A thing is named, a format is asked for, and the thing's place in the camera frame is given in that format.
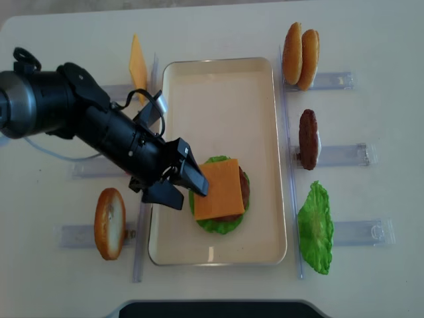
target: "tray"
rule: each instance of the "tray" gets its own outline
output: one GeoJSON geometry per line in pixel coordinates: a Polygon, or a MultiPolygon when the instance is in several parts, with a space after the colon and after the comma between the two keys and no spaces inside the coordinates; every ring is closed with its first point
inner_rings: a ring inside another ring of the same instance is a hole
{"type": "Polygon", "coordinates": [[[164,71],[166,140],[182,137],[198,163],[238,158],[250,178],[250,208],[227,235],[194,220],[184,188],[182,211],[154,205],[148,244],[156,265],[278,264],[286,225],[272,67],[264,58],[178,62],[164,71]]]}

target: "orange cheese slice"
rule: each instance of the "orange cheese slice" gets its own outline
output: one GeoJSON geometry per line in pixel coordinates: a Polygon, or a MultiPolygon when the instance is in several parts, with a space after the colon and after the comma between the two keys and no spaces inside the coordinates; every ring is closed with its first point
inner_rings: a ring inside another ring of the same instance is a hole
{"type": "Polygon", "coordinates": [[[194,219],[243,214],[239,161],[229,159],[199,167],[209,182],[209,191],[206,197],[194,195],[194,219]]]}
{"type": "MultiPolygon", "coordinates": [[[[144,61],[143,51],[141,50],[140,42],[138,41],[137,34],[134,34],[132,38],[131,45],[131,56],[130,56],[130,65],[129,65],[132,82],[134,87],[137,88],[147,88],[147,68],[144,61]]],[[[140,103],[143,106],[144,96],[137,94],[140,99],[140,103]]]]}

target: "green lettuce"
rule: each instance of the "green lettuce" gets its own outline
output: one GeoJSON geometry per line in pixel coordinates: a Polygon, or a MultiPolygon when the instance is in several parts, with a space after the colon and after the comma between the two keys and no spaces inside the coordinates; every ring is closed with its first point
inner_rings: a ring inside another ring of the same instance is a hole
{"type": "Polygon", "coordinates": [[[318,181],[311,184],[311,191],[297,215],[297,223],[303,259],[316,272],[327,275],[333,259],[334,224],[330,215],[329,194],[318,181]]]}
{"type": "MultiPolygon", "coordinates": [[[[225,161],[230,159],[230,157],[227,156],[216,156],[216,157],[210,157],[205,163],[209,164],[212,162],[219,162],[219,161],[225,161]]],[[[250,180],[249,177],[247,176],[246,172],[243,172],[244,176],[247,179],[247,183],[250,187],[250,180]]],[[[188,198],[189,198],[189,203],[190,203],[190,210],[191,210],[191,214],[194,215],[194,194],[192,191],[189,191],[188,193],[188,198]]],[[[249,208],[249,203],[250,203],[250,198],[247,201],[247,206],[246,209],[244,210],[244,213],[246,213],[246,211],[249,208]]],[[[227,221],[227,222],[218,222],[216,220],[200,220],[197,221],[197,224],[200,225],[201,227],[203,227],[203,229],[205,229],[205,231],[209,232],[209,233],[219,233],[219,234],[227,234],[228,232],[233,231],[236,227],[238,227],[238,225],[241,223],[241,221],[243,221],[243,217],[244,214],[241,215],[236,221],[227,221]]]]}

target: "toasted bun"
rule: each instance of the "toasted bun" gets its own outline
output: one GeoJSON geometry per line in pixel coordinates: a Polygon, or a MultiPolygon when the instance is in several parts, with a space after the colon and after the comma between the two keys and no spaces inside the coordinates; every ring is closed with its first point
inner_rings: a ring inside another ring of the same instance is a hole
{"type": "Polygon", "coordinates": [[[94,241],[101,257],[116,260],[125,236],[125,205],[118,190],[104,189],[97,202],[94,241]]]}
{"type": "Polygon", "coordinates": [[[319,35],[315,30],[308,30],[302,36],[302,72],[297,86],[303,91],[307,91],[311,86],[319,59],[319,35]]]}
{"type": "Polygon", "coordinates": [[[302,71],[302,25],[294,22],[284,42],[283,73],[289,84],[295,85],[302,71]]]}

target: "top bun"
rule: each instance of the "top bun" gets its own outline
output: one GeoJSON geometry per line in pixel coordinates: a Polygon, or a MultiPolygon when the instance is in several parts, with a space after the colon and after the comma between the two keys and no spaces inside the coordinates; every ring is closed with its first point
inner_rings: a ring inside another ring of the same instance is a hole
{"type": "Polygon", "coordinates": [[[283,73],[289,84],[295,85],[302,71],[302,26],[299,22],[291,25],[286,35],[283,51],[283,73]]]}

